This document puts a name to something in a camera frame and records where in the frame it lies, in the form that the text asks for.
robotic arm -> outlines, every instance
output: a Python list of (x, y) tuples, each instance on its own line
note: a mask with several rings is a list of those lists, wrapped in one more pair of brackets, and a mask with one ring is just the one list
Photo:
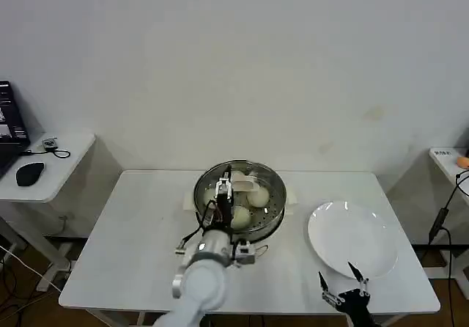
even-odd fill
[[(256, 251), (246, 240), (232, 242), (233, 189), (230, 166), (221, 176), (215, 188), (215, 212), (204, 227), (205, 215), (199, 220), (204, 234), (198, 244), (187, 249), (185, 243), (197, 232), (184, 238), (176, 254), (183, 254), (172, 284), (177, 299), (173, 310), (156, 320), (157, 327), (198, 327), (205, 313), (217, 309), (224, 302), (227, 291), (226, 268), (230, 265), (254, 264)], [(370, 294), (366, 290), (368, 279), (349, 263), (350, 269), (360, 283), (359, 289), (334, 295), (329, 291), (322, 274), (320, 284), (322, 298), (337, 311), (350, 316), (354, 326), (375, 327), (367, 305)]]
[(231, 166), (228, 166), (216, 184), (214, 203), (217, 216), (214, 214), (208, 226), (203, 228), (202, 239), (187, 249), (184, 249), (185, 241), (178, 246), (176, 253), (184, 254), (172, 285), (173, 296), (178, 300), (173, 311), (156, 320), (154, 326), (199, 326), (205, 313), (217, 309), (225, 300), (226, 268), (231, 264), (247, 265), (255, 262), (256, 252), (248, 241), (232, 243), (231, 173)]

white cable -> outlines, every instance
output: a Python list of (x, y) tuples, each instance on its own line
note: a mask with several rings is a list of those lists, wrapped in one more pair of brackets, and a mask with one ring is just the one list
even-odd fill
[(33, 271), (35, 274), (37, 274), (39, 277), (41, 277), (42, 279), (44, 279), (47, 283), (49, 283), (52, 287), (56, 288), (60, 293), (62, 292), (54, 283), (52, 283), (51, 281), (49, 281), (48, 279), (44, 278), (44, 276), (37, 272), (35, 269), (33, 268), (30, 268), (26, 263), (24, 263), (18, 256), (16, 256), (15, 254), (13, 254), (10, 250), (6, 250), (3, 246), (0, 245), (0, 249), (2, 249), (3, 251), (5, 252), (9, 252), (10, 255), (12, 255), (15, 259), (17, 259), (19, 262), (21, 262), (23, 264), (24, 267), (28, 268), (29, 270)]

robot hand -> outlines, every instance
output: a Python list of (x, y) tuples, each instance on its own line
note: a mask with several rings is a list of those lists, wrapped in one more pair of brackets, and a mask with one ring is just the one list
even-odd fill
[(321, 272), (319, 272), (322, 298), (337, 311), (347, 314), (355, 327), (379, 327), (379, 325), (374, 323), (373, 317), (367, 308), (369, 299), (371, 298), (366, 290), (366, 285), (369, 280), (367, 278), (365, 279), (361, 272), (350, 262), (348, 264), (358, 283), (360, 283), (360, 288), (340, 293), (339, 296), (334, 295), (329, 291), (328, 284), (325, 282)]

perforated steamer tray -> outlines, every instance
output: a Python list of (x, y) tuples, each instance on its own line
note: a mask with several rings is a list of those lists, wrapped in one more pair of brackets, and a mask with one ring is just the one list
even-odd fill
[[(280, 225), (285, 212), (287, 190), (280, 176), (261, 163), (247, 160), (233, 160), (220, 163), (206, 171), (197, 181), (193, 199), (197, 211), (202, 217), (205, 211), (204, 193), (208, 188), (214, 188), (220, 176), (228, 165), (233, 171), (241, 171), (244, 175), (253, 176), (256, 182), (265, 187), (270, 194), (269, 202), (264, 207), (253, 207), (247, 199), (247, 192), (234, 193), (234, 205), (240, 205), (249, 210), (251, 214), (250, 224), (240, 230), (235, 230), (233, 240), (243, 238), (251, 242), (262, 240), (271, 235)], [(209, 209), (206, 217), (211, 218), (213, 210)]]

white plate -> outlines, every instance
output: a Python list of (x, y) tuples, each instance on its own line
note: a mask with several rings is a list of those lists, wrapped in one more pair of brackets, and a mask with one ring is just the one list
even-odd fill
[(355, 277), (349, 261), (370, 279), (389, 273), (397, 261), (396, 245), (384, 221), (350, 202), (319, 206), (309, 219), (308, 235), (321, 259), (350, 278)]

